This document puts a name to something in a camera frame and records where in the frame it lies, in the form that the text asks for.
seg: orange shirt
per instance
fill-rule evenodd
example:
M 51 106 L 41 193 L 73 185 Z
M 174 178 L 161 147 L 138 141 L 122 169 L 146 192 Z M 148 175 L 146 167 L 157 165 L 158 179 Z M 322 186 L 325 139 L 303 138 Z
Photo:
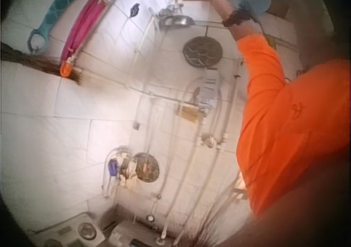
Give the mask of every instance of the orange shirt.
M 263 36 L 246 36 L 237 45 L 249 72 L 237 161 L 259 215 L 318 156 L 349 144 L 350 65 L 333 60 L 287 84 Z

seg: person's arm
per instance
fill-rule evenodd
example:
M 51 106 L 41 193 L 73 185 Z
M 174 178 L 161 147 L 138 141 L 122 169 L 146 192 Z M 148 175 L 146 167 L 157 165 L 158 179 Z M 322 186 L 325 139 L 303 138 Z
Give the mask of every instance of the person's arm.
M 209 0 L 223 20 L 233 12 L 229 0 Z M 248 102 L 245 107 L 242 129 L 245 129 L 253 117 L 262 117 L 285 86 L 285 79 L 279 57 L 268 45 L 250 21 L 229 27 L 237 41 L 239 51 L 245 60 L 249 72 L 247 87 Z
M 223 20 L 228 19 L 230 14 L 234 11 L 233 5 L 229 0 L 210 0 L 213 7 Z M 251 34 L 256 34 L 258 31 L 251 25 L 249 21 L 244 21 L 240 25 L 233 25 L 228 28 L 233 38 L 238 41 L 239 39 Z

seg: round drain cover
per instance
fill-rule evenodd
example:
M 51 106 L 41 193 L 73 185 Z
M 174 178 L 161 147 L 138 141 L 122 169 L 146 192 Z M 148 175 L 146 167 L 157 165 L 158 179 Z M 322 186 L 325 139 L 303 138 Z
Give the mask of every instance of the round drain cover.
M 58 240 L 48 239 L 44 242 L 43 247 L 63 247 L 63 245 Z
M 84 240 L 93 240 L 97 236 L 97 230 L 88 222 L 83 222 L 78 226 L 78 233 Z
M 208 68 L 220 61 L 223 49 L 214 38 L 201 36 L 189 40 L 183 48 L 183 54 L 191 66 Z
M 138 179 L 146 183 L 152 183 L 158 179 L 160 175 L 160 168 L 157 160 L 150 154 L 138 153 L 134 156 L 137 162 L 137 169 L 135 170 Z

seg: black hook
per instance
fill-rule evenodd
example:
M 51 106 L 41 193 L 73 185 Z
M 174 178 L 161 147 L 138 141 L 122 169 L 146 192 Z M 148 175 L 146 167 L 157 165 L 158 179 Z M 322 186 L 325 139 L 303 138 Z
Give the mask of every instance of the black hook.
M 133 18 L 138 15 L 139 13 L 139 6 L 140 4 L 136 3 L 132 8 L 131 8 L 131 15 L 129 18 Z

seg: person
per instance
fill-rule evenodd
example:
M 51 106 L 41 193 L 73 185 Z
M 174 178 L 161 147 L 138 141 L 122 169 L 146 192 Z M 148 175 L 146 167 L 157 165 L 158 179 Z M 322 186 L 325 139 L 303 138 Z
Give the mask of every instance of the person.
M 315 246 L 311 243 L 315 233 L 327 235 L 322 224 L 338 220 L 342 228 L 348 224 L 350 229 L 349 61 L 334 54 L 286 83 L 276 51 L 249 21 L 250 11 L 234 8 L 229 0 L 206 1 L 222 17 L 248 68 L 248 98 L 237 163 L 261 231 L 267 228 L 263 231 L 277 235 L 269 241 L 267 235 L 260 237 L 251 228 L 244 233 L 244 241 L 236 235 L 221 246 L 305 246 L 292 240 L 301 230 L 306 233 L 306 246 Z M 323 211 L 324 220 L 320 218 Z M 294 245 L 287 244 L 287 238 Z

